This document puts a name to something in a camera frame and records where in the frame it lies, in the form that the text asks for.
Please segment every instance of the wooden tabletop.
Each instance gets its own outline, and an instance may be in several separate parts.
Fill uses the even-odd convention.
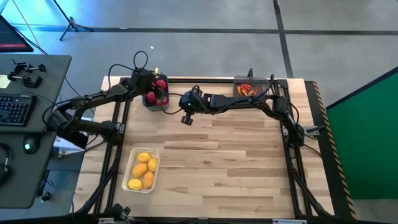
[[[119,79],[111,77],[111,84],[117,84]],[[299,123],[313,125],[304,80],[287,81],[291,101],[300,111]],[[182,94],[193,85],[171,83],[169,88],[172,93]],[[232,96],[233,90],[232,84],[204,83],[200,88],[204,93],[227,96]],[[106,78],[102,89],[108,89]],[[168,111],[178,110],[178,100],[178,96],[170,97]],[[94,120],[111,120],[113,109],[114,103],[99,106]],[[195,114],[192,126],[187,126],[180,122],[182,115],[182,112],[175,115],[150,112],[143,107],[140,96],[134,99],[129,109],[114,203],[131,208],[130,215],[139,217],[294,217],[278,121],[256,109],[231,110],[215,116]],[[316,140],[306,138],[305,142],[319,150]],[[149,194],[121,188],[129,153],[134,147],[156,149],[160,153],[156,186]],[[85,154],[73,199],[75,210],[98,185],[105,148],[105,145],[97,147]],[[322,159],[306,147],[301,148],[301,153],[308,188],[326,211],[333,213]],[[299,190],[298,195],[304,213]],[[107,196],[108,187],[101,210]]]

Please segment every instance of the gray floor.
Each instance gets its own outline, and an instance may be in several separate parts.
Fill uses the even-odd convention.
[[[16,2],[30,24],[66,25],[51,0]],[[277,29],[272,0],[58,2],[77,23],[93,27]],[[279,6],[289,30],[398,30],[396,0],[279,0]],[[13,24],[24,23],[12,2],[2,14]],[[49,54],[72,56],[67,76],[82,94],[98,90],[113,63],[132,65],[137,50],[149,54],[149,68],[167,75],[233,77],[252,67],[257,77],[287,76],[278,34],[69,32],[63,42],[60,32],[35,34]],[[286,35],[286,40],[294,77],[318,82],[326,105],[398,66],[397,35]],[[115,69],[113,75],[129,72]],[[64,85],[62,97],[73,96]],[[70,205],[66,198],[51,203]],[[396,200],[357,200],[354,206],[359,219],[398,223]]]

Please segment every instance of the keyboard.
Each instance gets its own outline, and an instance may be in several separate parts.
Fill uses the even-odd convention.
[[[25,127],[35,102],[36,96],[0,94],[0,127]]]

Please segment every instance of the plastic container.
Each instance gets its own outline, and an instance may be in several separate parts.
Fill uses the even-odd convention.
[[[167,75],[163,75],[163,74],[160,74],[159,75],[159,79],[162,79],[162,80],[165,80],[166,81],[166,83],[167,83],[167,91],[165,91],[165,94],[169,94],[169,79],[167,78]],[[163,105],[163,109],[164,110],[167,110],[167,108],[169,108],[169,103],[170,103],[170,99],[169,99],[169,102],[167,102],[165,105]],[[148,110],[150,110],[150,111],[162,111],[162,108],[160,107],[160,106],[157,106],[157,105],[155,105],[155,104],[148,104],[147,102],[146,102],[146,100],[145,100],[145,95],[144,96],[142,96],[142,104],[146,107],[146,108],[148,108]]]
[[[269,86],[269,80],[265,78],[256,78],[256,77],[245,77],[245,76],[236,76],[234,78],[234,96],[243,96],[238,93],[237,87],[242,84],[251,85],[251,89],[247,91],[249,93],[251,90],[256,90],[257,94],[260,95],[264,92],[266,88]]]
[[[134,179],[134,177],[131,174],[131,171],[132,171],[132,168],[134,168],[134,166],[136,166],[136,165],[138,165],[138,163],[140,163],[136,159],[136,156],[140,152],[148,152],[151,157],[157,159],[156,171],[155,171],[155,174],[154,174],[154,184],[152,184],[152,188],[151,189],[133,190],[133,189],[130,189],[127,186],[127,183],[129,182],[129,180]],[[127,163],[126,172],[124,173],[124,177],[123,177],[123,181],[122,181],[123,190],[127,190],[127,191],[130,191],[130,192],[145,193],[145,194],[153,191],[153,189],[155,188],[155,184],[156,184],[157,173],[159,172],[159,164],[160,164],[160,156],[159,156],[159,151],[158,150],[145,149],[145,148],[141,148],[141,147],[135,147],[135,148],[131,149],[130,156],[129,156],[129,162]]]

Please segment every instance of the monitor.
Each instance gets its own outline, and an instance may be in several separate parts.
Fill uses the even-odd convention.
[[[33,48],[0,15],[0,52],[33,52]]]

